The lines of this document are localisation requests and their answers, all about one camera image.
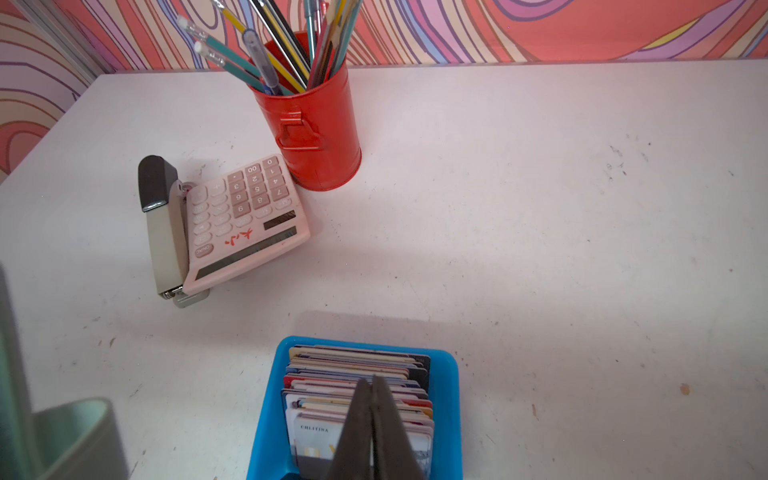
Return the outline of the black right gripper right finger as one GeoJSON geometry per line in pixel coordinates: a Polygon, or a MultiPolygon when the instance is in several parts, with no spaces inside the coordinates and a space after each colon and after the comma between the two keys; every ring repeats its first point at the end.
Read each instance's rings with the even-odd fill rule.
{"type": "Polygon", "coordinates": [[[374,376],[371,390],[373,478],[424,479],[389,385],[374,376]]]}

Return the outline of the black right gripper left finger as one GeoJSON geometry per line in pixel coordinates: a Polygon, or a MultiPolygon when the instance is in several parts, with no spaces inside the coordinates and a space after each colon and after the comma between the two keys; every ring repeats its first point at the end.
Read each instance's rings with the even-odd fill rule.
{"type": "Polygon", "coordinates": [[[349,406],[327,479],[368,480],[371,473],[372,387],[359,380],[349,406]]]}

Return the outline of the green card holder wallet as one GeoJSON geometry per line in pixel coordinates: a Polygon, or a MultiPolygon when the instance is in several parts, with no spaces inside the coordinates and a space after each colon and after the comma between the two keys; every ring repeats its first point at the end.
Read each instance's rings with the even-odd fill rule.
{"type": "Polygon", "coordinates": [[[1,477],[128,479],[112,403],[88,398],[33,411],[15,315],[1,279],[1,477]]]}

